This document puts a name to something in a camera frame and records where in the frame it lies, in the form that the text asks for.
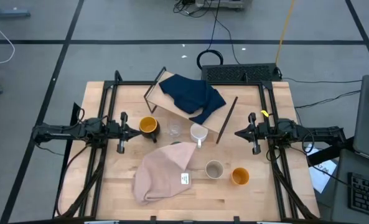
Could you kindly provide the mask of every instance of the keyboard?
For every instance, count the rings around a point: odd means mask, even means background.
[[[348,183],[357,189],[348,188],[349,208],[369,215],[369,177],[349,172]]]
[[[204,65],[202,79],[218,82],[280,81],[273,63],[242,65]]]

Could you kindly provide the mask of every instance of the pink towel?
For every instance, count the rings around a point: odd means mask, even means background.
[[[196,147],[196,143],[182,142],[144,156],[134,176],[136,201],[145,205],[190,189],[191,174],[186,168]]]

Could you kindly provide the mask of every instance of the white mug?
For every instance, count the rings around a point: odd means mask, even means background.
[[[190,128],[191,139],[197,143],[198,148],[201,148],[203,142],[208,135],[208,129],[199,124],[193,124]]]

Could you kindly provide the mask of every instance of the dark blue towel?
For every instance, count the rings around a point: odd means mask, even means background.
[[[159,83],[162,91],[174,99],[174,104],[188,114],[203,108],[200,115],[190,118],[191,121],[203,122],[217,109],[226,105],[219,92],[205,80],[191,80],[175,74]]]

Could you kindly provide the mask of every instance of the white label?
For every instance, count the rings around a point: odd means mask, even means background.
[[[182,184],[189,184],[189,174],[188,173],[182,173]]]

